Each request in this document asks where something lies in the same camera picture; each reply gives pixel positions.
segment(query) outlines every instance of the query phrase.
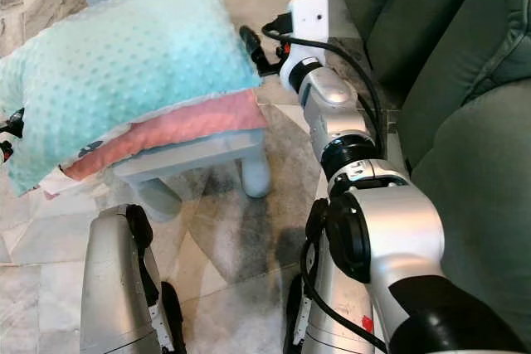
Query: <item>black wheel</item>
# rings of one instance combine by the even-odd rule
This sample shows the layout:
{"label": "black wheel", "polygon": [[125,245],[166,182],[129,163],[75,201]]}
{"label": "black wheel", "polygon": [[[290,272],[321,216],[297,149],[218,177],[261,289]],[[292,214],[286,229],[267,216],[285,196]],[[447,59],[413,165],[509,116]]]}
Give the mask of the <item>black wheel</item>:
{"label": "black wheel", "polygon": [[186,354],[183,337],[183,313],[179,305],[177,292],[168,282],[162,282],[163,306],[168,319],[169,331],[172,333],[173,348],[176,354]]}
{"label": "black wheel", "polygon": [[285,338],[284,338],[284,354],[300,354],[302,352],[302,342],[297,346],[293,344],[293,336],[295,333],[295,324],[297,316],[299,315],[300,300],[302,299],[302,277],[298,274],[290,285],[290,293],[288,294],[288,303],[285,306]]}

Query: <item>stool leg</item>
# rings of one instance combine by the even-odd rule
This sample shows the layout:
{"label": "stool leg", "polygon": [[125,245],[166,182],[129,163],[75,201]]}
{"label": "stool leg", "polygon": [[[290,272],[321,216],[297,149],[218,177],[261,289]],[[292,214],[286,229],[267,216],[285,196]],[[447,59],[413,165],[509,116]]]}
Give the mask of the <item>stool leg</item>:
{"label": "stool leg", "polygon": [[140,199],[148,216],[156,221],[171,221],[181,210],[183,201],[160,178],[146,182],[133,182],[130,186]]}
{"label": "stool leg", "polygon": [[241,160],[241,182],[243,190],[252,198],[262,198],[269,193],[271,174],[263,150]]}

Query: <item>pink cushion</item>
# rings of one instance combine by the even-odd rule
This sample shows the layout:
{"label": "pink cushion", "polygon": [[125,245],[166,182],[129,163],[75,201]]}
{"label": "pink cushion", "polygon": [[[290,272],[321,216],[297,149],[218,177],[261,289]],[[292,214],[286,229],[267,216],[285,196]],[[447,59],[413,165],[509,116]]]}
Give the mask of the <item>pink cushion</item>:
{"label": "pink cushion", "polygon": [[75,180],[82,180],[143,149],[183,143],[228,130],[260,129],[266,126],[266,119],[256,105],[252,90],[246,90],[132,124],[127,133],[85,155],[64,173]]}

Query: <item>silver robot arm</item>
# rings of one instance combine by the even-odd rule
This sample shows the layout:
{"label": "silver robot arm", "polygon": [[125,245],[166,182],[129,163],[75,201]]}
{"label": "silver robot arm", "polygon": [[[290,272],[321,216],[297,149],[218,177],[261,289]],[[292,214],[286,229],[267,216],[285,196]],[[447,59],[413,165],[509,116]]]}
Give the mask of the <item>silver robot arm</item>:
{"label": "silver robot arm", "polygon": [[[255,38],[246,40],[247,50],[256,55],[259,42],[245,30],[244,40]],[[318,216],[310,215],[307,235],[323,231],[320,242],[325,241],[335,265],[366,285],[387,351],[526,352],[490,308],[445,278],[440,267],[444,234],[435,207],[408,176],[381,159],[356,108],[357,95],[325,66],[324,50],[291,40],[328,40],[327,0],[292,0],[288,13],[262,31],[284,45],[291,43],[289,55],[280,51],[280,80],[299,95],[314,154],[329,182],[330,202]],[[290,33],[291,39],[268,31]],[[318,268],[325,257],[319,257]],[[302,350],[343,352],[334,347],[326,342]]]}

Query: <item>red sticker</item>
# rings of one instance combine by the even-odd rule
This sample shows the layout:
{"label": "red sticker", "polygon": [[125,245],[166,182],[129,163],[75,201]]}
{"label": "red sticker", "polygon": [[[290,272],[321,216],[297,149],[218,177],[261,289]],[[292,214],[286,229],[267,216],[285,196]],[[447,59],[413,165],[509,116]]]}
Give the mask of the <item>red sticker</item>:
{"label": "red sticker", "polygon": [[371,318],[364,315],[362,319],[362,325],[363,329],[365,329],[367,332],[373,333],[374,321]]}

